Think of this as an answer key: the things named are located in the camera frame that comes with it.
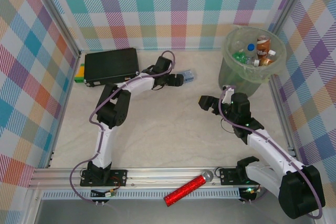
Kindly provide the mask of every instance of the purple cable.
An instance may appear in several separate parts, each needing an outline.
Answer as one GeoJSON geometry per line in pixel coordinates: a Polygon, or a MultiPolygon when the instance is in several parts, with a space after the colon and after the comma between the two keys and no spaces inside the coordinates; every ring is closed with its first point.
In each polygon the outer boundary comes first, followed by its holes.
{"type": "Polygon", "coordinates": [[[313,215],[310,215],[310,214],[307,214],[307,216],[308,217],[310,217],[310,218],[312,218],[312,219],[321,219],[321,217],[322,217],[322,204],[321,204],[321,201],[320,201],[320,199],[319,199],[319,196],[317,195],[317,193],[316,193],[316,191],[315,191],[315,189],[314,189],[314,187],[313,187],[313,185],[311,184],[311,182],[309,181],[309,179],[306,177],[306,175],[300,170],[300,168],[296,165],[296,164],[294,164],[294,163],[292,163],[292,160],[275,144],[275,143],[273,143],[273,141],[271,141],[268,137],[266,137],[266,136],[264,136],[264,135],[262,135],[261,133],[259,133],[259,132],[257,132],[257,131],[255,131],[255,130],[252,130],[252,129],[250,129],[250,128],[248,128],[248,127],[245,127],[245,126],[241,126],[241,125],[238,125],[238,124],[235,124],[235,123],[233,123],[233,122],[231,122],[231,121],[229,121],[225,116],[224,116],[224,114],[223,114],[223,112],[222,112],[222,110],[220,109],[221,108],[221,103],[222,103],[222,100],[223,100],[223,98],[224,98],[224,96],[225,96],[225,93],[226,93],[226,91],[229,89],[229,88],[232,88],[232,89],[234,89],[235,88],[235,86],[229,86],[229,87],[227,87],[224,91],[223,91],[223,93],[220,95],[220,98],[219,98],[219,101],[218,101],[218,108],[219,108],[219,113],[221,114],[221,116],[222,116],[222,118],[227,122],[227,123],[229,123],[229,124],[231,124],[232,126],[234,126],[234,127],[237,127],[237,128],[241,128],[241,129],[244,129],[244,130],[247,130],[247,131],[251,131],[252,133],[254,133],[254,134],[256,134],[256,135],[258,135],[258,136],[260,136],[261,138],[263,138],[263,139],[265,139],[266,140],[266,142],[267,143],[269,143],[270,145],[272,145],[285,159],[286,159],[286,161],[289,163],[289,165],[292,165],[297,171],[298,171],[298,173],[303,177],[303,179],[305,180],[305,182],[307,183],[307,185],[309,186],[309,188],[310,188],[310,190],[311,190],[311,192],[313,193],[313,195],[314,195],[314,198],[315,198],[315,200],[316,200],[316,202],[317,202],[317,205],[318,205],[318,208],[319,208],[319,214],[317,215],[317,216],[313,216],[313,215]]]}
{"type": "Polygon", "coordinates": [[[175,54],[174,54],[173,52],[171,52],[170,50],[166,50],[166,51],[164,51],[164,52],[161,54],[161,56],[163,56],[166,52],[171,53],[171,55],[173,56],[173,63],[172,63],[172,65],[168,68],[167,71],[164,71],[163,73],[153,74],[153,75],[150,75],[150,76],[135,77],[135,78],[133,78],[133,79],[127,81],[124,85],[122,85],[122,86],[119,87],[117,90],[115,90],[115,92],[113,92],[112,95],[110,95],[105,101],[103,101],[103,102],[102,102],[98,107],[96,107],[96,109],[91,113],[91,115],[90,115],[90,117],[89,117],[89,122],[92,123],[92,124],[94,124],[94,125],[99,126],[100,129],[101,129],[100,140],[99,140],[99,144],[98,144],[97,153],[96,153],[92,158],[90,158],[90,159],[88,159],[88,160],[84,160],[84,161],[78,163],[78,164],[72,169],[72,171],[71,171],[71,173],[70,173],[70,177],[69,177],[70,186],[71,186],[72,190],[73,190],[73,191],[75,192],[75,194],[76,194],[79,198],[81,198],[82,200],[85,200],[86,202],[95,204],[92,200],[90,200],[90,199],[85,199],[83,196],[81,196],[81,195],[79,194],[79,192],[77,192],[77,190],[75,189],[75,187],[74,187],[74,185],[73,185],[73,183],[72,183],[72,175],[73,175],[73,173],[75,172],[75,170],[77,169],[77,167],[80,166],[80,165],[82,165],[82,164],[85,164],[85,163],[88,163],[88,162],[94,160],[94,159],[99,155],[99,152],[100,152],[100,149],[101,149],[101,144],[102,144],[103,136],[104,136],[104,128],[103,128],[103,126],[101,126],[100,123],[94,122],[94,121],[92,120],[93,116],[96,114],[96,112],[97,112],[98,110],[100,110],[100,109],[101,109],[107,102],[109,102],[109,101],[110,101],[110,100],[111,100],[111,99],[112,99],[112,98],[113,98],[113,97],[114,97],[114,96],[115,96],[121,89],[123,89],[124,87],[126,87],[129,83],[131,83],[131,82],[133,82],[133,81],[137,81],[137,80],[143,79],[143,78],[154,78],[154,77],[162,76],[162,75],[164,75],[164,74],[166,74],[166,73],[170,73],[170,72],[174,69],[174,67],[175,67],[175,54]]]}

